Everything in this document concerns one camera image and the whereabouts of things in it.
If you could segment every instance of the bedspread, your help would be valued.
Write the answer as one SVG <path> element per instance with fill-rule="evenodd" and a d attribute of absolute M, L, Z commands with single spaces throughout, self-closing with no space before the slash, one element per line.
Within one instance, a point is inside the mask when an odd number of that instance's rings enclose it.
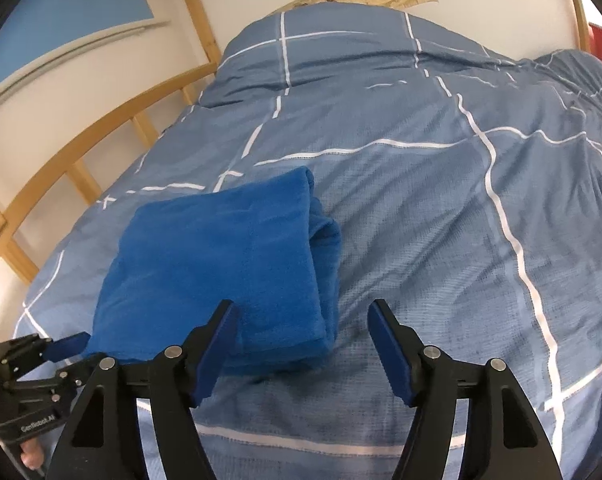
<path fill-rule="evenodd" d="M 582 52 L 514 61 L 354 4 L 255 22 L 50 256 L 15 333 L 90 330 L 140 205 L 299 166 L 342 228 L 335 351 L 318 370 L 219 380 L 194 414 L 218 477 L 391 477 L 414 412 L 367 333 L 367 306 L 385 298 L 453 358 L 503 358 L 564 475 L 583 478 L 602 454 L 602 64 Z M 446 478 L 465 413 L 460 402 Z"/>

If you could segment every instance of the silver bolt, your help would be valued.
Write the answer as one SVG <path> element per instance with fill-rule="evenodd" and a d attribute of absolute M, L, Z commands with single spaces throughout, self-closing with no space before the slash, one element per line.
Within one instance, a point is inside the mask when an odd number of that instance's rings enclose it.
<path fill-rule="evenodd" d="M 423 349 L 423 355 L 425 357 L 429 357 L 430 359 L 438 359 L 441 357 L 441 351 L 435 346 L 426 346 Z"/>
<path fill-rule="evenodd" d="M 502 372 L 503 370 L 505 370 L 505 368 L 507 368 L 505 361 L 503 359 L 492 359 L 490 361 L 490 366 L 492 366 L 492 368 L 494 368 L 497 372 Z"/>
<path fill-rule="evenodd" d="M 178 345 L 172 345 L 172 346 L 168 346 L 165 349 L 165 357 L 167 357 L 168 359 L 174 359 L 178 356 L 180 356 L 181 354 L 183 354 L 183 348 L 181 348 Z"/>
<path fill-rule="evenodd" d="M 112 368 L 115 364 L 116 361 L 114 361 L 113 357 L 104 357 L 103 359 L 101 359 L 100 363 L 98 364 L 98 367 L 101 370 L 110 370 L 110 368 Z"/>

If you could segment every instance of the folded fabric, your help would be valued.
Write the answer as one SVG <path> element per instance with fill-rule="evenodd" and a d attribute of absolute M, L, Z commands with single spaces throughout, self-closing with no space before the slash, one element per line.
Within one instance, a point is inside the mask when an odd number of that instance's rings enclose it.
<path fill-rule="evenodd" d="M 337 332 L 340 229 L 313 192 L 312 173 L 297 168 L 141 206 L 103 282 L 85 354 L 151 359 L 228 299 L 241 321 L 226 373 L 320 363 Z"/>

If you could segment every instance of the curved wooden rail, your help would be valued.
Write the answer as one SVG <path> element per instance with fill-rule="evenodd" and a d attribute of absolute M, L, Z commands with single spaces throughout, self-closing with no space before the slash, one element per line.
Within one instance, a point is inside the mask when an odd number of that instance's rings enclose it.
<path fill-rule="evenodd" d="M 3 258 L 24 282 L 31 283 L 38 267 L 18 246 L 13 236 L 34 206 L 64 174 L 69 177 L 82 198 L 88 204 L 93 203 L 102 191 L 82 161 L 83 156 L 127 121 L 132 121 L 139 138 L 150 148 L 156 142 L 158 132 L 145 109 L 177 91 L 181 92 L 186 104 L 191 104 L 192 99 L 187 86 L 215 73 L 216 67 L 215 62 L 210 62 L 150 88 L 104 115 L 66 144 L 30 178 L 7 209 L 4 212 L 0 210 L 0 258 Z"/>

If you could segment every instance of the blue blanket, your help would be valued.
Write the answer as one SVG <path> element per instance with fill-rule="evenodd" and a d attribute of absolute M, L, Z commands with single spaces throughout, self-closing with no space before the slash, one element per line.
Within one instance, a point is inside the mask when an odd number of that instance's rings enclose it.
<path fill-rule="evenodd" d="M 313 370 L 219 379 L 194 412 L 217 476 L 391 478 L 414 412 L 367 332 L 367 307 L 386 298 L 455 359 L 504 359 L 565 478 L 583 478 L 602 454 L 602 63 L 583 52 L 512 60 L 354 4 L 255 22 L 199 102 L 57 247 L 17 334 L 90 330 L 140 206 L 299 166 L 342 230 L 334 351 Z M 460 402 L 447 478 L 465 413 Z"/>
<path fill-rule="evenodd" d="M 225 371 L 318 364 L 337 331 L 340 231 L 298 168 L 220 193 L 137 209 L 103 281 L 85 354 L 149 360 L 232 300 L 241 310 Z"/>

